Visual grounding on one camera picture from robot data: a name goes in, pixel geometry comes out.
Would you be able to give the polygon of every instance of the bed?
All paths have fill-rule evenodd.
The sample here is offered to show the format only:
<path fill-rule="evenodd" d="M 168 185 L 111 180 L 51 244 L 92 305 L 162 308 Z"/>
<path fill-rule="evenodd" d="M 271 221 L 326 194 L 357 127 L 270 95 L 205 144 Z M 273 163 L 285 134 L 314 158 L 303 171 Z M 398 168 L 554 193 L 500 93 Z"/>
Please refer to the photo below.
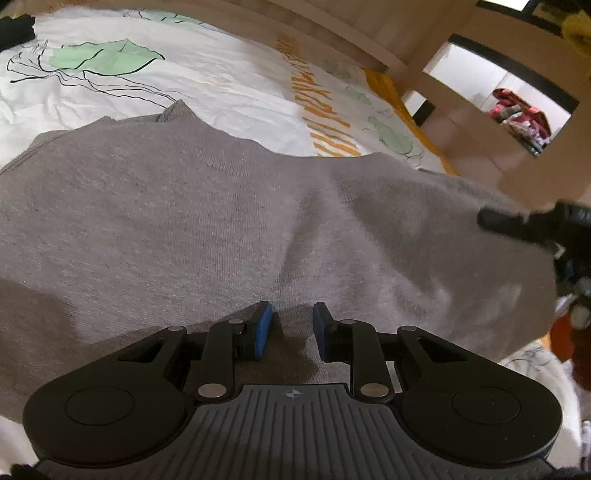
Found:
<path fill-rule="evenodd" d="M 414 168 L 457 174 L 405 110 L 390 76 L 402 71 L 394 53 L 359 36 L 337 48 L 334 38 L 322 43 L 302 36 L 287 20 L 285 28 L 262 33 L 232 22 L 234 7 L 225 9 L 216 25 L 228 31 L 204 21 L 220 18 L 212 11 L 203 9 L 203 18 L 187 15 L 196 7 L 175 9 L 185 14 L 68 8 L 38 18 L 35 40 L 0 53 L 0 167 L 42 132 L 82 127 L 103 116 L 150 115 L 183 100 L 211 126 L 278 153 L 383 152 Z M 341 24 L 333 27 L 347 37 L 352 33 Z M 524 373 L 544 377 L 561 397 L 567 443 L 554 461 L 572 465 L 580 445 L 579 412 L 556 359 L 536 343 L 506 362 L 535 365 Z M 34 461 L 19 425 L 0 419 L 0 438 L 0 470 Z"/>

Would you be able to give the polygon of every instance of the white bedsheet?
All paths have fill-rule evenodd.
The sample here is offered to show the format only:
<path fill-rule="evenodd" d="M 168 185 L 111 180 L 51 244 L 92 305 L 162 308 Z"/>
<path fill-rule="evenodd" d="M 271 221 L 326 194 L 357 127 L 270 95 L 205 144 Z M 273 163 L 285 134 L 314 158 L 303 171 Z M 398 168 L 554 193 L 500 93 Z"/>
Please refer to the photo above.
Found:
<path fill-rule="evenodd" d="M 539 341 L 523 347 L 500 363 L 541 383 L 558 399 L 562 407 L 562 428 L 547 460 L 556 468 L 578 466 L 582 441 L 580 406 L 573 380 L 563 364 Z"/>
<path fill-rule="evenodd" d="M 326 59 L 329 74 L 303 63 L 295 41 L 279 38 L 290 50 L 282 54 L 196 19 L 86 8 L 41 17 L 35 31 L 34 41 L 0 53 L 0 166 L 39 133 L 157 113 L 182 99 L 213 127 L 278 153 L 383 151 L 443 171 L 362 69 Z"/>

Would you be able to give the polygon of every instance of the metal pivot screw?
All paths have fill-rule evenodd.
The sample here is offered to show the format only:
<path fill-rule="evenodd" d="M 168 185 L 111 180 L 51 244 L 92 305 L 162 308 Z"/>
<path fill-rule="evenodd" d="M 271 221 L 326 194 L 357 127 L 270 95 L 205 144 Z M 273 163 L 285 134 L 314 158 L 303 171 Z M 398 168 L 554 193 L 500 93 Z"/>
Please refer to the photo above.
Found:
<path fill-rule="evenodd" d="M 580 297 L 591 296 L 591 278 L 580 278 L 574 285 L 574 292 Z"/>
<path fill-rule="evenodd" d="M 591 325 L 591 317 L 589 309 L 580 303 L 575 304 L 573 310 L 570 312 L 570 326 L 574 330 L 585 330 Z"/>
<path fill-rule="evenodd" d="M 390 389 L 381 383 L 366 383 L 361 387 L 361 393 L 369 398 L 382 398 L 388 395 Z"/>
<path fill-rule="evenodd" d="M 221 383 L 206 383 L 197 389 L 197 393 L 203 398 L 220 398 L 223 397 L 228 389 Z"/>

